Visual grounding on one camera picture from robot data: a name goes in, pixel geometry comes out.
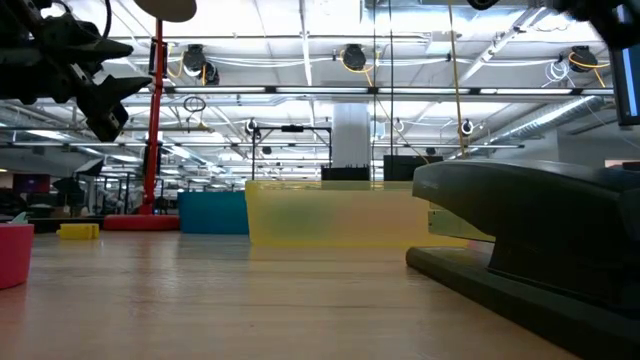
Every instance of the yellow translucent bin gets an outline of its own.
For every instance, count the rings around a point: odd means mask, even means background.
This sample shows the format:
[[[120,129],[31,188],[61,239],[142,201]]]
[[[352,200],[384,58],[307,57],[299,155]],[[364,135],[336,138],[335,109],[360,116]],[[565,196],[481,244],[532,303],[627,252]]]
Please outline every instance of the yellow translucent bin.
[[[429,233],[411,182],[249,181],[251,242],[269,246],[466,246]]]
[[[61,224],[57,231],[61,240],[96,240],[100,237],[98,224]]]

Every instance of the ceiling duct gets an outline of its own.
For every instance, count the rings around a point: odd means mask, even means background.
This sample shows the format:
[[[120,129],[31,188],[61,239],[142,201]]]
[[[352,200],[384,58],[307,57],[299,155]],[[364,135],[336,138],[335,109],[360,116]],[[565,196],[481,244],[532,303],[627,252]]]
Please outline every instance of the ceiling duct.
[[[522,141],[596,112],[605,104],[606,101],[601,96],[586,96],[562,104],[547,105],[511,123],[511,130],[491,138],[485,137],[475,140],[474,143],[497,145],[513,139]],[[458,152],[452,158],[457,158],[460,155]]]

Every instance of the table surface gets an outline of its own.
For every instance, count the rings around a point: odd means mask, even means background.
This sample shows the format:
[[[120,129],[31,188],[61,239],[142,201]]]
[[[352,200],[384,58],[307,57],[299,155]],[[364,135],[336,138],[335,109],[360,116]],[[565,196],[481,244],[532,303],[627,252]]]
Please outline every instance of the table surface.
[[[0,359],[573,359],[404,263],[403,249],[38,235],[0,291]]]

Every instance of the pipe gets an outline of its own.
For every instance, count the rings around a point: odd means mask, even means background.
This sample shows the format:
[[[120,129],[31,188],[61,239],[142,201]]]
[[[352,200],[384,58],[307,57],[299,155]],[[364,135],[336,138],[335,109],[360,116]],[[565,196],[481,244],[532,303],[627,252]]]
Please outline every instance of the pipe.
[[[162,20],[156,19],[156,74],[155,89],[151,99],[149,118],[149,152],[147,173],[144,182],[144,201],[140,206],[141,215],[152,215],[156,186],[156,165],[158,156],[158,128],[160,127],[160,98],[162,97],[162,79],[164,77],[164,42],[162,38]]]
[[[540,135],[597,111],[604,105],[604,99],[599,96],[587,96],[564,104],[547,105],[523,117],[514,124],[512,130],[495,136],[490,142],[498,144],[513,138],[524,140]]]

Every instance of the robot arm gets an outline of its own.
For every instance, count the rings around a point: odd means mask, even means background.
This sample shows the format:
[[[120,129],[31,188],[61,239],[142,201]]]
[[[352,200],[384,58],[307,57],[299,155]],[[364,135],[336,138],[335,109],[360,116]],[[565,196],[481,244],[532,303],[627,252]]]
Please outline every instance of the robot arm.
[[[42,18],[40,10],[51,5],[51,0],[0,1],[0,99],[33,104],[44,97],[57,103],[75,98],[98,139],[114,141],[129,117],[120,101],[151,78],[108,76],[95,84],[103,61],[128,56],[133,48],[103,38],[94,24],[69,13]]]
[[[487,10],[500,0],[467,1],[477,10]],[[640,43],[640,4],[637,0],[530,0],[530,3],[566,12],[578,21],[590,21],[611,49]]]

